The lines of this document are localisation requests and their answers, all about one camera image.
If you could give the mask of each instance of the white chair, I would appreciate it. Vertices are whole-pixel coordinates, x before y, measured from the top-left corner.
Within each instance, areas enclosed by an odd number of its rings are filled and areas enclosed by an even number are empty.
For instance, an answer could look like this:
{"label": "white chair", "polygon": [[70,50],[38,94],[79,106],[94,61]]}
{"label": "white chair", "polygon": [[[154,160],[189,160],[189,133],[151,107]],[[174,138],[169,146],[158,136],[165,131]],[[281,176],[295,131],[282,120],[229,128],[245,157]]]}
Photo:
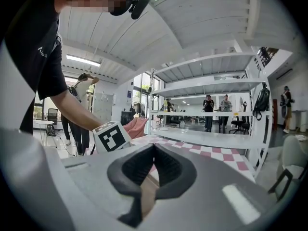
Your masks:
{"label": "white chair", "polygon": [[287,169],[298,179],[308,162],[308,156],[301,149],[301,145],[295,136],[288,136],[283,143],[282,155],[280,158],[277,178]]}
{"label": "white chair", "polygon": [[295,136],[288,136],[283,143],[282,155],[277,169],[277,182],[268,193],[275,193],[277,200],[286,194],[292,196],[297,191],[303,175],[307,171],[308,156],[301,149]]}

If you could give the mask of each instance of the man in black shirt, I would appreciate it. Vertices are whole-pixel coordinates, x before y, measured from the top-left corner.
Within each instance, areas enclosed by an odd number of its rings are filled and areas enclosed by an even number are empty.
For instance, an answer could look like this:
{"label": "man in black shirt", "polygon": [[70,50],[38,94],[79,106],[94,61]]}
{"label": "man in black shirt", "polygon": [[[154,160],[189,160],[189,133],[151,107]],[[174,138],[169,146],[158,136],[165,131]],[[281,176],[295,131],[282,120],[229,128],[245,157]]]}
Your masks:
{"label": "man in black shirt", "polygon": [[[61,114],[87,130],[95,129],[102,122],[82,107],[67,90],[61,69],[62,46],[58,44],[54,48],[59,13],[65,6],[95,7],[100,8],[101,12],[113,11],[125,1],[26,0],[11,21],[1,44],[1,51],[8,52],[13,64],[33,92],[37,91],[41,100],[50,97]],[[20,126],[20,130],[24,132],[33,133],[33,108],[34,99]]]}
{"label": "man in black shirt", "polygon": [[[211,95],[207,95],[206,99],[203,101],[203,109],[205,112],[213,112],[214,101],[211,99]],[[212,116],[205,117],[205,131],[211,131],[212,128]]]}

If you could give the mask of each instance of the glass door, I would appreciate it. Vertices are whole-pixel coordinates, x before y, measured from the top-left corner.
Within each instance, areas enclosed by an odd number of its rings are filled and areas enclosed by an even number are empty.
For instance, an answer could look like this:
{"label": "glass door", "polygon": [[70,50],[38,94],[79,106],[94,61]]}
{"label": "glass door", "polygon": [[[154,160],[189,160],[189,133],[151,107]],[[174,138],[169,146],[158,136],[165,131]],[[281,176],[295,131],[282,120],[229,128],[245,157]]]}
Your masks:
{"label": "glass door", "polygon": [[141,95],[141,103],[144,104],[144,115],[148,118],[148,98],[149,95],[142,94]]}

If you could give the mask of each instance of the pink cloth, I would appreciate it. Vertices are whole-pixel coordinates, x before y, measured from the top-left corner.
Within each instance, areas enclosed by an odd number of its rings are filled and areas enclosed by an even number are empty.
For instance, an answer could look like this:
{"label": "pink cloth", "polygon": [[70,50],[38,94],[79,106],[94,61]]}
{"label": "pink cloth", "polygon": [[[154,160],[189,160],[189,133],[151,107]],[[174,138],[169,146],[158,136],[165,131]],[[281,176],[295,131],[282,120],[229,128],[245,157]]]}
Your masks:
{"label": "pink cloth", "polygon": [[124,125],[123,128],[125,129],[126,132],[128,132],[129,130],[133,129],[134,126],[136,125],[137,122],[137,117],[135,117],[134,119],[132,119],[128,124]]}
{"label": "pink cloth", "polygon": [[132,138],[139,138],[143,136],[143,131],[144,131],[144,127],[146,122],[148,121],[148,119],[145,118],[138,118],[137,122],[135,123],[134,127],[132,129],[130,129],[128,132],[128,135]]}

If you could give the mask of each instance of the headphones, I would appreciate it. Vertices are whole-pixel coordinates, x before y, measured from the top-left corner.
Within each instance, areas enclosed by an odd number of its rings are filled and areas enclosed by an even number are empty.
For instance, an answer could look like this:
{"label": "headphones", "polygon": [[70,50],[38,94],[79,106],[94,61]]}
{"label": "headphones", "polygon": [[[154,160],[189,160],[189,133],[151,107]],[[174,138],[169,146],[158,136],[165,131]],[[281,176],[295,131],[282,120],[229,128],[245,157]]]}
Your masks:
{"label": "headphones", "polygon": [[115,10],[110,12],[110,14],[119,16],[128,10],[131,13],[131,18],[133,20],[137,20],[150,1],[151,0],[126,0],[125,6],[121,8],[115,8]]}

